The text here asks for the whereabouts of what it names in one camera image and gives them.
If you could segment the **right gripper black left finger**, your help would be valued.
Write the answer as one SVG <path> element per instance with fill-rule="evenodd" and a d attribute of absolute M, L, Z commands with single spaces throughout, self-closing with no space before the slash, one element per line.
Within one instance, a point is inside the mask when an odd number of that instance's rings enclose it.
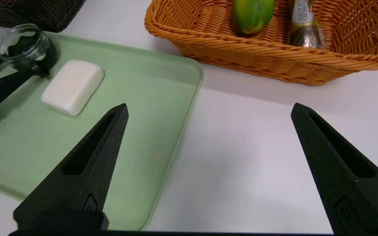
<path fill-rule="evenodd" d="M 101 230 L 117 156 L 129 118 L 110 109 L 15 209 L 19 230 Z"/>

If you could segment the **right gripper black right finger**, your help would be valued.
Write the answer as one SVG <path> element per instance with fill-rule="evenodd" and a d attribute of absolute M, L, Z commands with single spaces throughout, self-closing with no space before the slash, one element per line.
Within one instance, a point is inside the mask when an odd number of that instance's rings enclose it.
<path fill-rule="evenodd" d="M 378 235 L 378 167 L 313 109 L 291 119 L 333 232 Z"/>

